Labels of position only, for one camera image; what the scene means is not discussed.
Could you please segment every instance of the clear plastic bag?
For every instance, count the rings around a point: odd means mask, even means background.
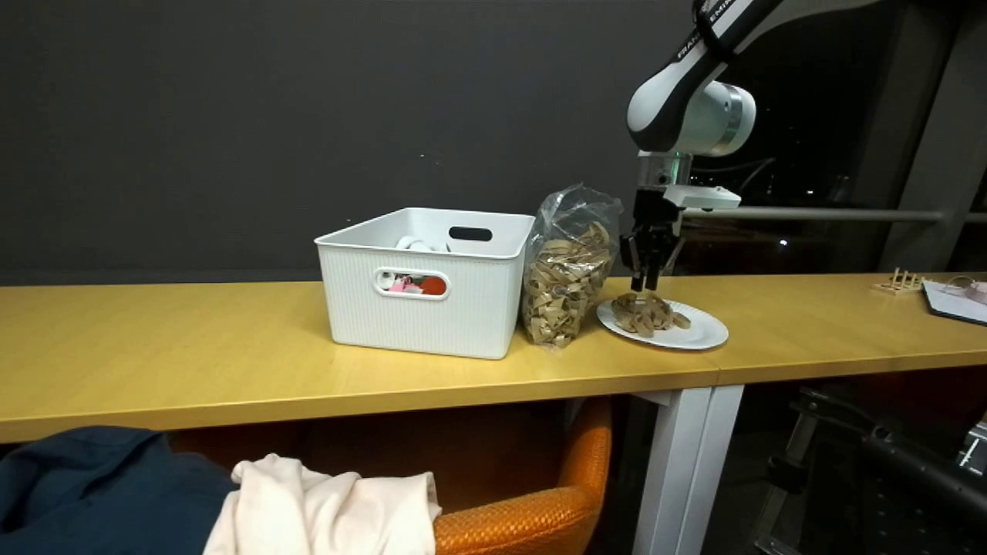
[[[585,185],[543,200],[528,243],[520,321],[537,347],[568,347],[597,303],[618,241],[620,198]]]

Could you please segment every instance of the metal rod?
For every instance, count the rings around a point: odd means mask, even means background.
[[[761,218],[761,221],[944,221],[937,209],[799,209],[738,206],[722,214],[684,209],[684,218]]]

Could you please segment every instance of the white cloth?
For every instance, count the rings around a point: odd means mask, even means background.
[[[206,555],[432,555],[432,471],[411,479],[322,475],[298,459],[239,463]]]

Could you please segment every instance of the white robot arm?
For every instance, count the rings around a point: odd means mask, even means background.
[[[624,239],[631,290],[653,290],[679,243],[682,206],[738,206],[724,188],[692,188],[692,158],[729,158],[756,123],[756,98],[715,78],[761,33],[816,13],[869,8],[875,0],[695,0],[695,33],[647,78],[627,108],[627,127],[642,153],[637,229]]]

